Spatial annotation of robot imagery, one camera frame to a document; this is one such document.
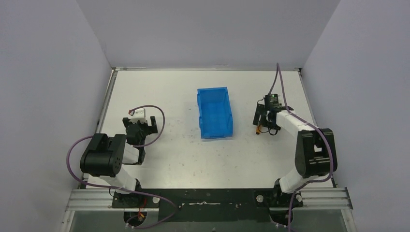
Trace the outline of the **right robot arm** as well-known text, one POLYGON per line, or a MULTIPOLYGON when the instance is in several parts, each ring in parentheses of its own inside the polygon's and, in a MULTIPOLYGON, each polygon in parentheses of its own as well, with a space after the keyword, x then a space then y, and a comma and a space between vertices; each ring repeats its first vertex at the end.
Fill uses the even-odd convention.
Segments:
POLYGON ((294 165, 274 184, 276 201, 290 199, 307 184, 326 182, 336 171, 333 131, 318 128, 303 119, 293 108, 280 103, 278 94, 267 94, 257 101, 253 125, 257 127, 256 134, 260 134, 262 128, 266 128, 271 136, 284 130, 295 139, 294 165))

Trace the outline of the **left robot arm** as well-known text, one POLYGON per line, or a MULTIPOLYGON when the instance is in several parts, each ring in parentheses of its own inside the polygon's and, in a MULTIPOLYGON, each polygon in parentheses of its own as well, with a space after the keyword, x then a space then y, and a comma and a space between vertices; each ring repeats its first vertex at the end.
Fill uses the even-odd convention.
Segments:
POLYGON ((146 137, 158 133, 156 118, 150 124, 145 116, 124 117, 124 134, 109 137, 105 133, 92 136, 81 159, 83 173, 104 180, 120 194, 139 191, 141 184, 132 177, 123 165, 141 165, 145 159, 146 137))

